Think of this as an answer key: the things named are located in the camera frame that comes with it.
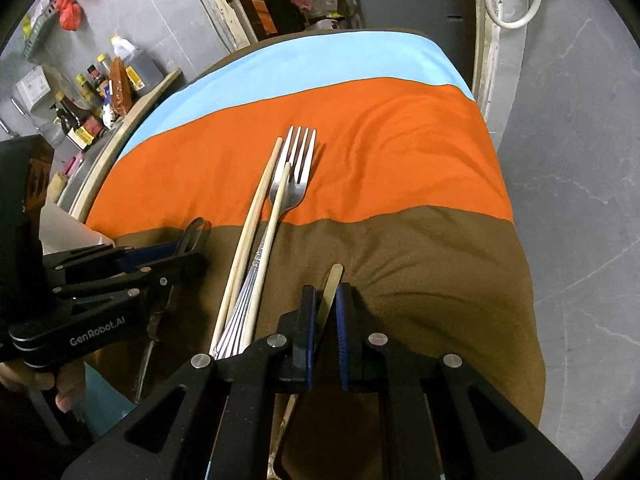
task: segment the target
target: fork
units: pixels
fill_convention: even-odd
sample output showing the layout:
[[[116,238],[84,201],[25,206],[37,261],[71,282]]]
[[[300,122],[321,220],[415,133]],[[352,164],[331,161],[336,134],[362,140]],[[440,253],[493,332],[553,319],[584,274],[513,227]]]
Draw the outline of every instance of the fork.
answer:
[[[289,155],[289,145],[291,143],[294,128],[295,126],[292,126],[289,129],[287,140],[282,147],[278,164],[276,165],[276,169],[273,172],[273,180],[271,181],[271,188],[269,191],[269,200],[272,206],[275,204],[276,195],[278,193],[278,184],[282,177],[285,163],[287,162],[287,155]],[[300,138],[301,131],[302,127],[299,126],[296,133],[296,139],[293,142],[293,147],[288,158],[288,162],[294,169],[291,172],[292,178],[290,178],[286,184],[287,189],[282,208],[280,209],[280,217],[282,217],[285,212],[299,205],[306,193],[309,174],[311,172],[311,162],[314,154],[314,145],[316,143],[316,130],[313,130],[311,133],[311,138],[309,141],[308,149],[306,150],[306,154],[305,145],[309,128],[305,129],[305,134],[303,136],[302,143],[300,144],[300,149],[298,150],[298,140]],[[258,274],[258,266],[260,265],[260,259],[262,257],[262,250],[264,248],[265,239],[266,231],[262,236],[262,240],[258,245],[258,250],[255,253],[254,260],[252,261],[247,276],[244,279],[242,289],[240,290],[238,298],[236,299],[235,305],[230,314],[230,318],[225,327],[225,331],[223,332],[220,341],[214,348],[213,357],[215,359],[224,359],[242,353],[244,351],[242,345],[242,334],[246,332],[248,328],[247,314],[249,311],[251,294],[254,290],[254,285]]]

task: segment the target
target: black device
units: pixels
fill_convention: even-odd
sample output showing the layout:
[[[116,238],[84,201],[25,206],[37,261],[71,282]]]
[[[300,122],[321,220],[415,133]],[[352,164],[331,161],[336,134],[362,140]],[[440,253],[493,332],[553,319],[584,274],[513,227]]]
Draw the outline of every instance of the black device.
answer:
[[[376,332],[353,292],[343,283],[335,299],[340,376],[348,392],[378,394],[385,479],[582,479],[471,365],[415,354]],[[318,298],[305,285],[299,310],[242,354],[195,355],[63,480],[200,480],[207,470],[209,480],[264,480],[275,394],[313,387]]]
[[[143,334],[175,285],[201,275],[210,225],[195,219],[176,242],[109,245],[42,255],[38,238],[53,149],[41,136],[0,142],[0,362],[56,371]]]

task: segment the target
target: chopstick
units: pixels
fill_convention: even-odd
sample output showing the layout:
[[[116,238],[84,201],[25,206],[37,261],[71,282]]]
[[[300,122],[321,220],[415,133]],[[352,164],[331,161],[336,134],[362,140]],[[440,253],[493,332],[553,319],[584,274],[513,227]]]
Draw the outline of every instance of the chopstick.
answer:
[[[267,264],[269,263],[269,256],[271,254],[271,246],[273,245],[273,239],[276,234],[276,225],[278,224],[278,218],[280,218],[280,211],[282,209],[282,202],[287,193],[287,183],[289,181],[289,175],[291,174],[291,163],[287,162],[284,165],[282,171],[282,177],[278,184],[278,192],[276,194],[276,200],[273,203],[273,209],[271,210],[271,217],[269,218],[269,224],[267,225],[267,234],[264,240],[264,247],[262,248],[262,256],[260,258],[260,265],[258,266],[258,274],[255,277],[254,290],[251,293],[251,300],[249,302],[249,311],[246,316],[246,322],[244,330],[242,330],[242,339],[240,340],[240,351],[244,350],[251,344],[254,338],[255,322],[258,317],[258,307],[260,305],[260,297],[262,295],[262,286],[264,285],[264,277],[267,273]]]
[[[209,354],[213,355],[213,349],[220,341],[222,333],[225,329],[227,319],[231,315],[232,308],[238,298],[240,290],[240,284],[244,277],[244,271],[246,269],[247,258],[251,250],[252,243],[254,241],[255,230],[258,227],[258,221],[260,220],[260,212],[262,211],[262,204],[264,203],[264,197],[267,194],[270,184],[273,170],[276,167],[278,156],[280,155],[280,149],[282,147],[282,137],[278,137],[276,143],[271,152],[267,166],[262,172],[260,178],[260,184],[255,191],[254,199],[251,202],[251,207],[247,213],[246,220],[242,226],[242,232],[240,239],[238,240],[238,246],[236,247],[236,254],[234,255],[233,263],[231,264],[231,270],[229,277],[226,280],[225,293],[220,303],[220,310],[218,311],[218,319],[216,320],[216,328],[213,332],[213,338],[211,339],[211,346],[209,348]]]

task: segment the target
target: gray tile wall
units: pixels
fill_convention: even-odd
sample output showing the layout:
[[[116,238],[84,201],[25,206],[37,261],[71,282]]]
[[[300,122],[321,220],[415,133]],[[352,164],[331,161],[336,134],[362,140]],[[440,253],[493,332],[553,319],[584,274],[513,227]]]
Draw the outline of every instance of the gray tile wall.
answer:
[[[541,429],[586,480],[640,413],[640,50],[608,0],[543,0],[498,149],[546,363]]]
[[[56,26],[37,59],[56,67],[71,81],[78,73],[85,73],[101,52],[113,57],[110,38],[116,33],[148,51],[163,72],[182,69],[186,81],[233,49],[210,0],[203,0],[207,10],[200,0],[77,1],[83,9],[81,27],[68,32]],[[29,135],[34,133],[33,127],[9,101],[12,94],[17,95],[15,83],[33,67],[20,56],[23,44],[22,30],[18,29],[0,56],[0,118],[21,135]],[[39,105],[34,115],[38,124],[54,118],[45,105]],[[75,151],[65,141],[56,150],[56,158],[63,160]]]

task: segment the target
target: screw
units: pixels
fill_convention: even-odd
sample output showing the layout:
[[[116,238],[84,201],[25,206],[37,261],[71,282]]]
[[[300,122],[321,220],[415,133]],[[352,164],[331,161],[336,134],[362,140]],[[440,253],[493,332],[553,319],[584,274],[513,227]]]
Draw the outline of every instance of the screw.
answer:
[[[204,368],[209,366],[211,356],[207,354],[196,354],[191,358],[191,366],[194,368]]]
[[[286,345],[286,343],[287,343],[287,337],[283,336],[282,334],[271,334],[267,338],[267,345],[273,348],[280,348],[281,346]]]
[[[462,366],[462,357],[457,354],[447,354],[442,358],[442,361],[449,368],[460,368]]]
[[[389,342],[389,338],[382,332],[374,332],[369,334],[369,342],[374,346],[384,346]]]

